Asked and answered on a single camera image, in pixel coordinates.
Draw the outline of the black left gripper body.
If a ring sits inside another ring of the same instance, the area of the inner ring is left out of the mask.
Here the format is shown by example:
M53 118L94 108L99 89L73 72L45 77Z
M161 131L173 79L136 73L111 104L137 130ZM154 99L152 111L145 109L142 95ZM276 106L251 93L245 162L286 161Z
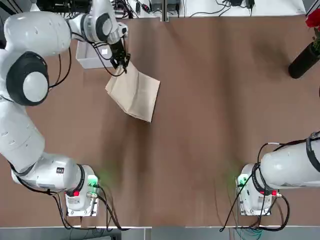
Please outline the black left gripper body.
M109 45L112 57L114 59L124 59L126 56L126 49L124 47L123 40L120 39L116 43Z

